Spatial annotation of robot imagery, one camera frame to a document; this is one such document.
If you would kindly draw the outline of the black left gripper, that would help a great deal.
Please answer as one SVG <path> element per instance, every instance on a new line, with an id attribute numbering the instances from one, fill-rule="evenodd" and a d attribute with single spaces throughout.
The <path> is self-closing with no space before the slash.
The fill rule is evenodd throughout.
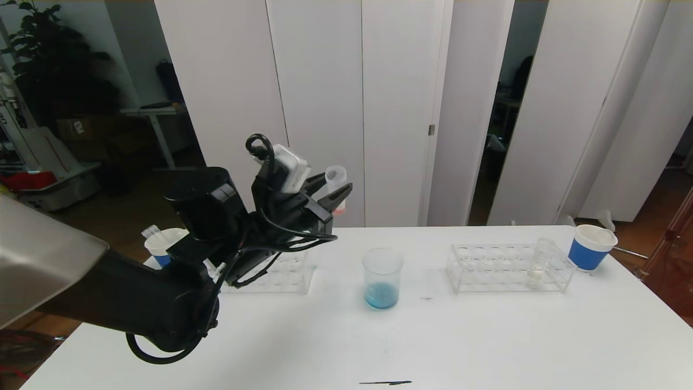
<path id="1" fill-rule="evenodd" d="M 297 193 L 270 187 L 255 189 L 256 241 L 332 241 L 332 212 L 348 198 L 353 184 L 333 190 L 319 201 L 311 198 L 326 185 L 325 173 L 308 177 Z"/>

